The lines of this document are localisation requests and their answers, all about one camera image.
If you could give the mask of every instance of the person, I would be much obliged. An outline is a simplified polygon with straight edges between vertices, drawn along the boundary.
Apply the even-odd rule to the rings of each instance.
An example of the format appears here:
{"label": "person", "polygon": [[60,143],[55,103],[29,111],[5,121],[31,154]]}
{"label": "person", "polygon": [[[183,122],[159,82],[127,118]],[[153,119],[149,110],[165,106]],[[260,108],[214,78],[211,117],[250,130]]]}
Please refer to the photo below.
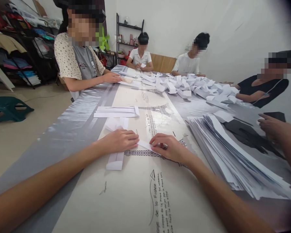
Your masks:
{"label": "person", "polygon": [[121,81],[119,75],[103,67],[89,46],[89,41],[99,41],[95,36],[105,20],[104,11],[92,10],[89,7],[92,1],[89,0],[88,4],[72,0],[69,9],[68,4],[61,3],[65,1],[54,2],[62,8],[64,19],[54,42],[55,57],[60,77],[65,80],[73,99],[77,99],[81,91],[87,88]]}
{"label": "person", "polygon": [[[101,156],[130,150],[137,146],[138,141],[139,136],[133,131],[118,129],[5,191],[0,195],[0,232],[15,229],[54,196],[65,183]],[[150,140],[150,144],[152,150],[163,157],[187,165],[228,232],[274,233],[224,181],[216,177],[195,154],[173,136],[158,133]]]}
{"label": "person", "polygon": [[264,119],[259,119],[261,129],[266,133],[266,137],[278,143],[291,167],[291,124],[283,122],[265,114],[259,114]]}
{"label": "person", "polygon": [[148,42],[149,42],[148,34],[146,32],[140,33],[138,37],[139,46],[138,48],[133,49],[130,52],[129,58],[126,62],[127,67],[133,68],[135,70],[140,69],[141,71],[153,71],[154,67],[151,59],[151,54],[146,50]]}
{"label": "person", "polygon": [[268,58],[261,74],[251,76],[235,85],[239,90],[236,98],[263,107],[288,87],[289,81],[284,74],[291,72],[291,50],[278,52]]}
{"label": "person", "polygon": [[175,66],[172,69],[171,74],[173,76],[181,75],[187,76],[190,73],[196,76],[205,77],[204,74],[199,72],[199,61],[198,54],[205,50],[210,42],[210,35],[208,33],[200,33],[195,38],[192,48],[189,52],[178,56]]}

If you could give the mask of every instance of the wooden panel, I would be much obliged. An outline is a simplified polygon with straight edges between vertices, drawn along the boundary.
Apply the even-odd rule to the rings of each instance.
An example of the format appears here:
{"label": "wooden panel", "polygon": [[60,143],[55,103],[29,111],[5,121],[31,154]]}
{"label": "wooden panel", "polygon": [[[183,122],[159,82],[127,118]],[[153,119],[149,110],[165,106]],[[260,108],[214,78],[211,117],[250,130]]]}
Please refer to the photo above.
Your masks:
{"label": "wooden panel", "polygon": [[171,73],[175,65],[176,58],[166,57],[158,54],[151,54],[154,71]]}

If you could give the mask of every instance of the gray tablecloth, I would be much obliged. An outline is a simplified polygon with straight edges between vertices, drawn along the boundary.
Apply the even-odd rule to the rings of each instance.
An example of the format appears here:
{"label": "gray tablecloth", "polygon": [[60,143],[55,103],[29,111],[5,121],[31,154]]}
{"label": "gray tablecloth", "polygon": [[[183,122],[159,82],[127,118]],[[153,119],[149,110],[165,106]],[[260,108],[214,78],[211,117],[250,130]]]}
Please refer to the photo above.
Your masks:
{"label": "gray tablecloth", "polygon": [[[127,67],[117,65],[113,72],[126,70]],[[106,119],[93,118],[93,113],[97,106],[112,105],[118,86],[119,84],[117,83],[104,83],[84,90],[80,97],[67,108],[57,121],[0,177],[0,193],[97,140]],[[188,116],[200,116],[203,113],[214,113],[221,110],[219,107],[210,105],[197,96],[184,100],[174,94],[169,95],[169,98],[184,119]],[[252,124],[259,131],[259,127],[256,124],[257,114],[260,112],[258,108],[244,108],[240,105],[230,105],[230,107],[229,111],[235,114],[237,118]],[[239,145],[252,156],[257,156],[255,149],[244,146],[241,143]],[[291,173],[281,161],[267,158],[265,161],[261,160],[261,158],[258,159],[269,169],[291,183]],[[38,212],[19,226],[15,232],[52,232],[80,174],[68,182]],[[276,231],[291,228],[291,201],[270,198],[262,198],[257,201],[245,192],[237,192],[237,194]]]}

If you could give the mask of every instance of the hand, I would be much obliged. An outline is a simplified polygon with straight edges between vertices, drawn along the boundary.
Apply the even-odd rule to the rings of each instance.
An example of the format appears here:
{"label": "hand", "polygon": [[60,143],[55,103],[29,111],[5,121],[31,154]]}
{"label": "hand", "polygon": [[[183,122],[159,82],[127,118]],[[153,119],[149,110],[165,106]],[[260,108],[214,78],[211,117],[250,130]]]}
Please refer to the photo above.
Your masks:
{"label": "hand", "polygon": [[94,142],[101,150],[101,154],[124,152],[138,146],[139,135],[132,130],[117,129],[102,139]]}
{"label": "hand", "polygon": [[[150,144],[152,144],[152,150],[156,153],[175,162],[185,164],[190,156],[195,156],[172,135],[158,133],[151,139]],[[164,147],[164,144],[167,145],[166,150],[161,148]]]}
{"label": "hand", "polygon": [[277,141],[291,136],[291,124],[265,114],[259,116],[264,118],[259,119],[258,122],[268,138]]}
{"label": "hand", "polygon": [[115,77],[115,76],[120,76],[120,75],[113,73],[113,72],[109,72],[101,77],[102,77],[102,80],[104,83],[118,83],[118,82],[122,81],[121,78]]}

